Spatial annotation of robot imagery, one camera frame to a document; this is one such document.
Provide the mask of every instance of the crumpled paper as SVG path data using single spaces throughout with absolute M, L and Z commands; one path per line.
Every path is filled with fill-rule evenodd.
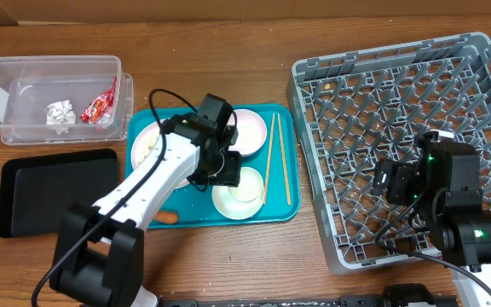
M 72 110 L 72 104 L 69 101 L 57 101 L 47 106 L 49 111 L 47 112 L 47 125 L 66 125 L 75 124 L 77 116 Z M 53 128 L 56 133 L 67 133 L 67 128 Z

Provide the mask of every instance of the wooden chopstick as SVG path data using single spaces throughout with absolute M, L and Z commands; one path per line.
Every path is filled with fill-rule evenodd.
M 266 180 L 264 181 L 264 201 L 263 205 L 266 205 L 266 198 L 269 194 L 269 175 L 270 175 L 270 160 L 272 158 L 272 139 L 274 137 L 274 115 L 272 114 L 272 127 L 270 128 L 270 143 L 269 143 L 269 161 L 266 164 Z
M 278 113 L 278 126 L 280 127 L 280 145 L 281 145 L 281 158 L 283 160 L 283 176 L 286 179 L 286 192 L 287 192 L 287 204 L 291 205 L 291 195 L 289 194 L 289 179 L 287 178 L 287 161 L 286 161 L 286 148 L 283 142 L 283 133 L 281 133 L 281 119 Z

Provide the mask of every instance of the teal tray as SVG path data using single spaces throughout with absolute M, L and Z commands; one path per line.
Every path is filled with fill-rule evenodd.
M 168 225 L 151 222 L 149 229 L 173 229 L 204 226 L 239 225 L 249 223 L 285 222 L 293 218 L 300 206 L 300 193 L 298 187 L 297 151 L 295 147 L 295 133 L 292 117 L 289 111 L 278 104 L 242 105 L 234 106 L 236 109 L 244 108 L 258 113 L 264 120 L 269 133 L 263 147 L 252 156 L 242 159 L 242 166 L 252 167 L 263 175 L 266 180 L 266 164 L 269 156 L 270 125 L 272 114 L 275 114 L 274 140 L 272 144 L 272 161 L 270 163 L 270 180 L 266 205 L 257 214 L 245 220 L 234 221 L 225 218 L 213 205 L 211 189 L 204 193 L 188 185 L 176 189 L 170 198 L 162 205 L 160 210 L 174 211 L 179 214 L 179 222 Z M 174 114 L 190 112 L 189 108 L 161 108 L 157 110 L 160 118 L 168 119 Z M 291 192 L 291 205 L 287 204 L 286 183 L 283 175 L 283 162 L 281 157 L 280 133 L 278 131 L 278 113 L 281 117 L 281 129 L 286 148 L 287 173 L 289 189 Z M 142 110 L 132 117 L 128 127 L 128 141 L 126 145 L 126 176 L 132 172 L 130 150 L 137 135 L 149 124 L 154 122 L 151 110 Z

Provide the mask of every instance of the wooden tabletop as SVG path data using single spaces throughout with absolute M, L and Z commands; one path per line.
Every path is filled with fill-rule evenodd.
M 317 55 L 437 38 L 463 32 L 491 38 L 491 16 L 343 18 L 266 22 L 182 22 L 92 26 L 0 27 L 0 56 L 116 55 L 135 83 L 135 110 L 152 88 L 174 90 L 195 104 L 210 92 L 229 102 L 275 101 L 287 107 L 294 61 Z M 159 96 L 158 107 L 178 107 Z M 10 147 L 8 160 L 90 148 L 112 148 L 124 174 L 125 142 Z M 455 294 L 447 269 L 416 262 L 336 276 L 326 266 L 300 148 L 301 208 L 288 223 L 147 232 L 144 286 L 164 298 L 337 298 L 381 293 L 386 285 L 424 283 Z M 55 235 L 0 238 L 0 306 L 27 306 L 49 268 Z M 77 306 L 46 286 L 42 306 Z

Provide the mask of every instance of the dish rack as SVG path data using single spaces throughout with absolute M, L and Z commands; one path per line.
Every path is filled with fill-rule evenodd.
M 408 259 L 375 246 L 403 210 L 371 195 L 382 158 L 414 162 L 413 137 L 455 133 L 481 156 L 483 206 L 491 210 L 491 42 L 467 33 L 297 61 L 287 99 L 309 169 L 327 265 L 348 274 Z M 420 225 L 418 217 L 413 221 Z M 437 255 L 406 222 L 385 244 Z

